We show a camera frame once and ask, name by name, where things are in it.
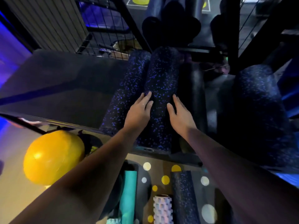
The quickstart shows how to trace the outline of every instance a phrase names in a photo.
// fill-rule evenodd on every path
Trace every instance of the speckled foam roller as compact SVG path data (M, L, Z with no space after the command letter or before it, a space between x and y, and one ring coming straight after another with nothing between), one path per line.
M299 171L299 152L269 66L253 65L234 82L239 155L261 166Z
M151 54L143 50L135 50L130 55L124 79L114 93L100 127L103 134L113 136L123 128L130 107L143 92L150 57Z
M171 172L171 184L174 222L200 224L191 172Z
M139 146L149 147L159 153L171 152L171 125L167 103L178 88L181 55L175 48L160 47L153 52L144 86L152 92L150 121L137 139Z

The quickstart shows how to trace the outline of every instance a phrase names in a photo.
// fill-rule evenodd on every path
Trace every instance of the left hand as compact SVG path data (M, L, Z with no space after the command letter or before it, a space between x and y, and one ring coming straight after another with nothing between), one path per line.
M144 93L131 106L125 119L124 129L133 131L137 136L144 130L150 120L150 109L153 101L150 101L152 93L149 92L146 96Z

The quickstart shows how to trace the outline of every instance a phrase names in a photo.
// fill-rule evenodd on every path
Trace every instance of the yellow exercise ball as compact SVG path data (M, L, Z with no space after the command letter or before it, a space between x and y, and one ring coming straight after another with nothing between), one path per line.
M84 144L73 133L54 131L40 136L24 157L26 177L36 184L52 185L84 158Z

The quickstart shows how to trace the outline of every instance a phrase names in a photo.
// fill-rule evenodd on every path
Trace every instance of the hand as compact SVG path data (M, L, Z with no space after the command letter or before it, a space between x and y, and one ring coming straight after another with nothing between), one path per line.
M176 106L176 113L173 106L170 103L167 104L171 126L179 135L187 140L188 132L191 129L197 129L195 122L191 113L175 94L173 95L173 101Z
M133 131L138 137L144 130L150 120L150 109L153 101L150 101L152 93L149 92L146 96L144 93L137 99L137 101L131 106L125 119L124 129Z

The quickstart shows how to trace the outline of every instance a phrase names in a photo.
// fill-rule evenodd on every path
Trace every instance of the forearm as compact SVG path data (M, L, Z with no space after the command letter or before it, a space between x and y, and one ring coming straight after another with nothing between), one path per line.
M237 156L199 130L190 130L186 140L236 210L249 214L257 223L297 222L299 191L296 188ZM273 215L277 211L284 215Z
M133 131L120 130L43 192L11 223L94 224L137 136Z

